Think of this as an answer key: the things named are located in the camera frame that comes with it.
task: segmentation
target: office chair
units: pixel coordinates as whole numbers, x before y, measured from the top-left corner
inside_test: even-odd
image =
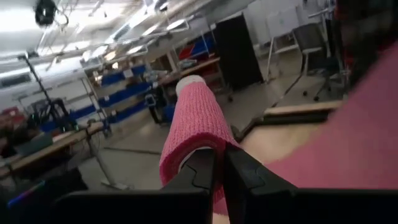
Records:
[[[322,87],[317,91],[313,100],[319,100],[322,90],[331,91],[330,77],[340,71],[336,57],[327,57],[325,41],[317,24],[307,24],[293,30],[296,43],[303,55],[301,72],[304,75],[320,74],[325,78]]]

